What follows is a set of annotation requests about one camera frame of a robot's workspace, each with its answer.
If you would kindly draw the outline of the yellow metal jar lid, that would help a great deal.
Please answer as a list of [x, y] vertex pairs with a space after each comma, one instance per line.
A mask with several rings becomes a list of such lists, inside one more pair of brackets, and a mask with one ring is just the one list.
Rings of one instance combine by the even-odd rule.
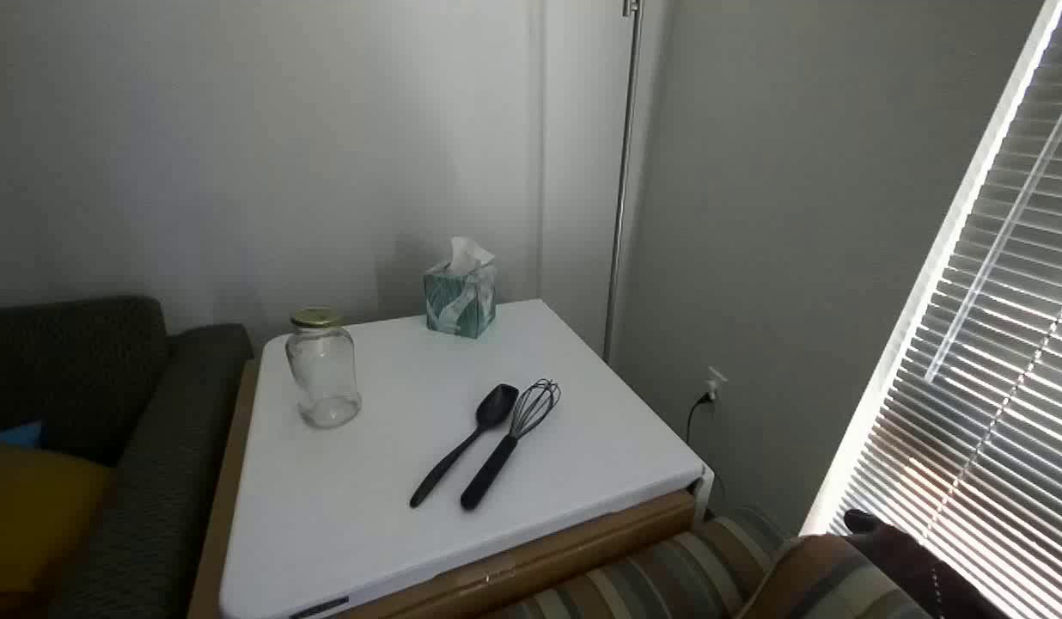
[[299, 311], [299, 312], [288, 316], [288, 323], [294, 331], [337, 331], [337, 327], [345, 327], [345, 316], [332, 312], [332, 311]]

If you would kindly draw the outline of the clear glass jar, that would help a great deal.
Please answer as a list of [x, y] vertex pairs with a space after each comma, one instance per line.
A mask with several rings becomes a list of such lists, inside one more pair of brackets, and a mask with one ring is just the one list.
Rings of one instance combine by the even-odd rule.
[[345, 327], [307, 327], [286, 339], [299, 417], [312, 431], [337, 431], [359, 413], [353, 339]]

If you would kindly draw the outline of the teal tissue box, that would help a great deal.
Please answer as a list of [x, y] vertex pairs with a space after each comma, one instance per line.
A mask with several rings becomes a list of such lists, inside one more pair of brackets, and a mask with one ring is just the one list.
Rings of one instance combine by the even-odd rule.
[[430, 331], [482, 337], [496, 320], [496, 256], [472, 238], [451, 241], [451, 259], [421, 275], [421, 316]]

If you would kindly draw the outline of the black plastic spoon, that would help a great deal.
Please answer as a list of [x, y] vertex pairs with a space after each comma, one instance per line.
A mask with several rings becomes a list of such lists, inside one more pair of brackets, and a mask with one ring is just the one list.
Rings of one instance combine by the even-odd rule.
[[444, 455], [425, 479], [416, 484], [416, 491], [408, 495], [408, 507], [420, 508], [430, 491], [444, 483], [444, 476], [461, 461], [461, 455], [487, 431], [498, 431], [512, 405], [515, 405], [518, 389], [515, 386], [496, 386], [475, 410], [475, 431], [451, 449]]

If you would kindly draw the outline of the dark grey sofa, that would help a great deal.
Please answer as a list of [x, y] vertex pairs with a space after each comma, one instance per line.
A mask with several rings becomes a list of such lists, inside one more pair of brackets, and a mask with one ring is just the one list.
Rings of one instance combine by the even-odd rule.
[[0, 431], [113, 470], [48, 619], [181, 619], [243, 366], [239, 323], [173, 335], [152, 296], [0, 305]]

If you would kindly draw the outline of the white window blinds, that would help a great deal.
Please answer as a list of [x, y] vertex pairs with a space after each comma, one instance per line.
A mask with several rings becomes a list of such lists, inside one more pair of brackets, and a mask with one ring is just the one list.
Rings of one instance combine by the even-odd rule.
[[867, 508], [1062, 619], [1062, 0], [1030, 35], [805, 526]]

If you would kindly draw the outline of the blue cushion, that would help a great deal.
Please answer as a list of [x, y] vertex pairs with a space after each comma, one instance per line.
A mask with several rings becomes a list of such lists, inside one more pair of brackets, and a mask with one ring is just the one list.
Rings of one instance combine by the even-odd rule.
[[0, 448], [38, 448], [40, 444], [40, 431], [43, 431], [40, 421], [5, 428], [5, 431], [0, 431]]

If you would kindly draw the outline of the yellow cushion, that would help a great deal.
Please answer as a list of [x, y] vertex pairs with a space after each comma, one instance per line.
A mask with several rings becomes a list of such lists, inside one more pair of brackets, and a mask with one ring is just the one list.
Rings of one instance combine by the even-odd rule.
[[0, 444], [0, 602], [31, 599], [59, 578], [111, 484], [102, 465]]

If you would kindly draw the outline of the white wall power plug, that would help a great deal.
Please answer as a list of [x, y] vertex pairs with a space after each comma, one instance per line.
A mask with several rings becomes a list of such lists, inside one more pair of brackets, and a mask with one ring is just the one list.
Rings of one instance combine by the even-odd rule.
[[713, 405], [724, 386], [728, 386], [728, 376], [724, 376], [720, 369], [707, 366], [707, 370], [705, 370], [705, 393], [689, 401], [687, 421], [683, 421], [683, 444], [695, 441], [695, 417], [699, 417], [705, 405]]

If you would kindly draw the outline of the thin vertical wall pole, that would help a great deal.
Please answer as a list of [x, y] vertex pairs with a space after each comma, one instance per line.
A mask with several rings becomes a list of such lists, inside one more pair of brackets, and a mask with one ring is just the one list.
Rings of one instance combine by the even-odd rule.
[[623, 233], [625, 233], [625, 182], [630, 182], [630, 134], [632, 134], [632, 81], [639, 60], [639, 11], [642, 0], [623, 0], [625, 19], [625, 81], [623, 81], [623, 126], [619, 126], [619, 165], [615, 165], [615, 206], [613, 206], [613, 256], [607, 256], [607, 301], [605, 301], [605, 345], [600, 358], [615, 353], [619, 299], [623, 299]]

